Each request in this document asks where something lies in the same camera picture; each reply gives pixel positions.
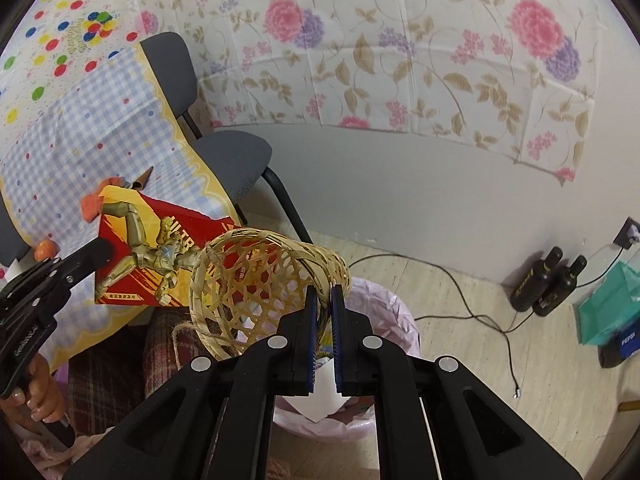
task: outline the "person's hand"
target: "person's hand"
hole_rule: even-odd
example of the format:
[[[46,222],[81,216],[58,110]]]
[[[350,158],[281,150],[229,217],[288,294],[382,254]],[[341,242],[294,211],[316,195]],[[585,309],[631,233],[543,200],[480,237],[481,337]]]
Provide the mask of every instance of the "person's hand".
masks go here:
[[[40,354],[36,354],[27,368],[31,381],[26,392],[15,388],[8,399],[0,399],[0,408],[9,419],[16,420],[17,407],[27,405],[34,421],[55,422],[65,413],[62,394],[49,373],[49,364]]]

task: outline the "white paper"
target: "white paper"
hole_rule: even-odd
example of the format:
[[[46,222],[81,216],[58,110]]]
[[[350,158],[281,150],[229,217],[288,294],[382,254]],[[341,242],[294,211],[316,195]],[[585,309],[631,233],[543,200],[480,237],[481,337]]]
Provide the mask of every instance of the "white paper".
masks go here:
[[[351,397],[343,397],[335,386],[334,360],[316,370],[314,392],[308,397],[284,397],[298,412],[313,422],[337,412]]]

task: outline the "tiled floor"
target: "tiled floor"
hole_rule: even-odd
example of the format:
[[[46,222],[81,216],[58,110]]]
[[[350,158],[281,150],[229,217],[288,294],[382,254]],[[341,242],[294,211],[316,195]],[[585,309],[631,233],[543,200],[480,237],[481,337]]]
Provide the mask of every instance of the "tiled floor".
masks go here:
[[[249,215],[250,224],[293,237],[290,226]],[[316,244],[331,248],[347,263],[376,254],[372,248],[311,233]],[[353,276],[381,283],[396,292],[414,317],[465,315],[460,296],[440,270],[405,258],[373,258],[351,269]],[[489,314],[502,327],[514,311],[502,287],[454,272],[476,314]],[[523,318],[519,314],[515,322]],[[562,306],[547,318],[531,317],[510,335],[514,371],[522,396],[513,399],[504,338],[474,320],[420,320],[422,357],[451,354],[460,359],[551,443],[585,480],[600,480],[640,423],[640,412],[618,413],[621,400],[640,399],[640,359],[602,370],[595,347],[577,343],[572,308]],[[378,478],[375,437],[352,444],[320,444],[274,427],[274,457],[287,460],[302,478]]]

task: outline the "blue checkered tablecloth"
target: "blue checkered tablecloth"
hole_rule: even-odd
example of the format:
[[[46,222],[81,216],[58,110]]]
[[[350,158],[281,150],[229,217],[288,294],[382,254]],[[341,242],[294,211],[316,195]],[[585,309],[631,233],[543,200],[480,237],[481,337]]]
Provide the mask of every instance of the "blue checkered tablecloth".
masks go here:
[[[67,91],[0,162],[2,196],[16,227],[32,246],[51,238],[62,257],[98,233],[98,220],[82,220],[80,199],[108,176],[131,182],[151,166],[146,195],[211,218],[235,218],[222,187],[184,139],[139,45]],[[53,367],[139,312],[96,305],[94,285],[93,276],[77,285],[57,314],[58,328],[42,348]]]

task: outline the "black cable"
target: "black cable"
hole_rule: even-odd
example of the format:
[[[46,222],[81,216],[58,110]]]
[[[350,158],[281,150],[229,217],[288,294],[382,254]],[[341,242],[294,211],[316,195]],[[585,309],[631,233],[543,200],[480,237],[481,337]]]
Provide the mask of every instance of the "black cable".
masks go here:
[[[432,264],[431,262],[425,262],[423,260],[418,260],[417,258],[411,258],[409,256],[402,256],[402,254],[397,254],[397,253],[371,254],[369,256],[364,256],[363,258],[360,258],[360,259],[352,262],[349,265],[349,268],[351,269],[351,267],[353,267],[355,264],[359,264],[360,262],[364,262],[365,260],[370,260],[371,258],[379,258],[381,256],[396,256],[396,257],[399,257],[399,258],[406,258],[407,260],[413,260],[414,262],[420,262],[422,264],[427,264],[428,266],[435,267],[436,269],[440,269],[447,276],[449,276],[449,278],[451,279],[453,284],[456,286],[456,289],[458,290],[460,298],[462,299],[462,303],[465,305],[466,311],[469,313],[469,315],[468,316],[436,316],[436,315],[429,315],[429,316],[416,317],[415,320],[416,321],[420,321],[421,319],[475,319],[477,322],[482,323],[484,326],[489,327],[491,330],[495,330],[497,333],[502,334],[504,336],[505,341],[507,342],[507,352],[508,352],[508,355],[509,355],[509,370],[511,372],[511,379],[513,380],[513,384],[515,386],[515,394],[514,394],[513,397],[514,398],[520,397],[520,385],[518,384],[518,380],[516,379],[516,375],[515,375],[515,373],[513,371],[513,357],[511,355],[511,342],[509,341],[508,334],[510,334],[512,332],[515,332],[517,329],[519,329],[523,325],[523,323],[533,315],[533,312],[531,312],[523,321],[518,323],[514,328],[511,328],[509,330],[503,330],[495,322],[495,320],[493,318],[491,318],[490,316],[488,316],[486,314],[474,314],[474,312],[469,307],[469,304],[466,302],[465,295],[463,294],[462,289],[458,285],[458,282],[456,281],[456,279],[453,277],[453,275],[447,269],[445,269],[444,267],[442,267],[440,265]]]
[[[591,285],[591,283],[595,283],[595,282],[597,282],[601,277],[603,277],[607,272],[609,272],[609,269],[610,269],[611,267],[613,267],[613,264],[615,264],[615,263],[616,263],[616,261],[617,261],[617,260],[618,260],[618,258],[620,257],[620,254],[622,254],[622,251],[623,251],[623,250],[624,250],[624,247],[620,247],[620,252],[618,253],[618,256],[616,256],[616,257],[613,259],[613,261],[609,264],[609,267],[607,267],[607,269],[606,269],[606,270],[605,270],[605,271],[604,271],[600,276],[598,276],[598,277],[597,277],[597,278],[595,278],[594,280],[591,280],[590,282],[587,282],[587,283],[583,283],[583,284],[581,284],[581,285],[578,285],[578,286],[577,286],[577,287],[575,287],[575,288],[580,288],[580,287],[582,287],[582,286]]]

